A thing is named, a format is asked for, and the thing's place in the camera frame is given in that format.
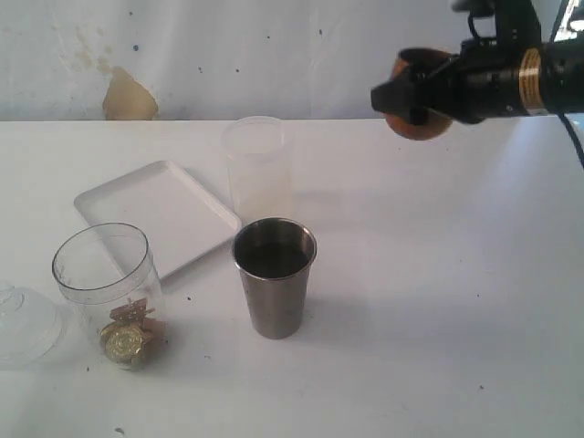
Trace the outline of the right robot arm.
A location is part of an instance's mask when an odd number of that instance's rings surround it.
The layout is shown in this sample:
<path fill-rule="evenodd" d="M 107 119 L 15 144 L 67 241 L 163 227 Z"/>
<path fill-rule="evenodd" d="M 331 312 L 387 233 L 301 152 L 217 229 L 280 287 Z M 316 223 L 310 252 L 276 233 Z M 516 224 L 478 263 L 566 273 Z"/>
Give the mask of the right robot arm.
<path fill-rule="evenodd" d="M 581 113 L 583 41 L 545 43 L 529 1 L 454 1 L 473 31 L 461 50 L 401 52 L 406 67 L 370 92 L 371 106 L 422 126 L 435 113 L 464 124 L 487 119 Z M 493 36 L 475 33 L 477 18 L 495 20 Z"/>

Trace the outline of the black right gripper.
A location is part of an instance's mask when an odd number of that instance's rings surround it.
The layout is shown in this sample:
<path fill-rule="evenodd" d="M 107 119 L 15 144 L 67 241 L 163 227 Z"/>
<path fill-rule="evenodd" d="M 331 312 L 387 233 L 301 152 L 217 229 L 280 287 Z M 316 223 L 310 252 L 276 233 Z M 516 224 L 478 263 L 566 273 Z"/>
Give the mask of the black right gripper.
<path fill-rule="evenodd" d="M 530 1 L 452 1 L 467 14 L 472 35 L 460 53 L 428 74 L 431 109 L 463 124 L 527 115 L 519 93 L 519 69 L 530 48 L 541 46 L 541 26 Z M 415 79 L 399 75 L 370 91 L 374 111 L 413 126 L 428 122 Z"/>

